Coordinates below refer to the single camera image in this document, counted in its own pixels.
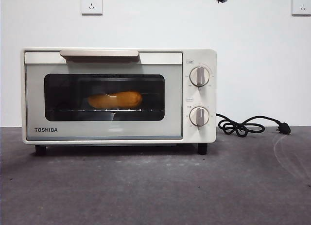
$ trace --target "knob label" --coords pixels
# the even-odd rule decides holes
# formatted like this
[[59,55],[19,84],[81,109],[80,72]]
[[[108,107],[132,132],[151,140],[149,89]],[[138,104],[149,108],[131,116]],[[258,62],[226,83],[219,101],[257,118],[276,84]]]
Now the knob label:
[[187,59],[187,60],[186,60],[186,63],[187,63],[187,64],[193,64],[193,63],[194,63],[194,60]]

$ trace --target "glass window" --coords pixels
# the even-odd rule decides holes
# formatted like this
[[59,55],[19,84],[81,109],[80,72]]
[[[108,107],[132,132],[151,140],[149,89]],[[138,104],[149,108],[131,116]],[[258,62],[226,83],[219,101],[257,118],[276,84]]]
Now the glass window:
[[160,121],[164,78],[150,74],[48,74],[49,121]]

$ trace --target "plug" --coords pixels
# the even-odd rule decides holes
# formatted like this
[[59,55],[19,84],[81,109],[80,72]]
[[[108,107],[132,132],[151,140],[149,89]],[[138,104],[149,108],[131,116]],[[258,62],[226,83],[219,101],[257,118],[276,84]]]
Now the plug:
[[291,128],[287,123],[279,123],[277,131],[279,131],[281,134],[290,134]]

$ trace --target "timer knob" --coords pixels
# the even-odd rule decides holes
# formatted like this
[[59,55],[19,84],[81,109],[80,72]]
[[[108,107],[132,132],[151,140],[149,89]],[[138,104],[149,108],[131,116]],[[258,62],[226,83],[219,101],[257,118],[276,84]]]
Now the timer knob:
[[208,122],[209,114],[208,111],[203,107],[195,107],[190,112],[190,121],[192,124],[200,127],[205,125]]
[[194,68],[190,72],[190,81],[197,87],[206,85],[209,81],[208,70],[203,66]]

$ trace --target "oven foot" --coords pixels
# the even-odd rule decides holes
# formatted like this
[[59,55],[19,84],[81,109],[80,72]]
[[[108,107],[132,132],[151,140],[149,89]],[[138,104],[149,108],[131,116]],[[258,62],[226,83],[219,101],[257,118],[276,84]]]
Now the oven foot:
[[46,146],[35,145],[35,155],[36,156],[45,156],[47,153]]
[[198,143],[198,154],[202,156],[207,154],[207,143]]

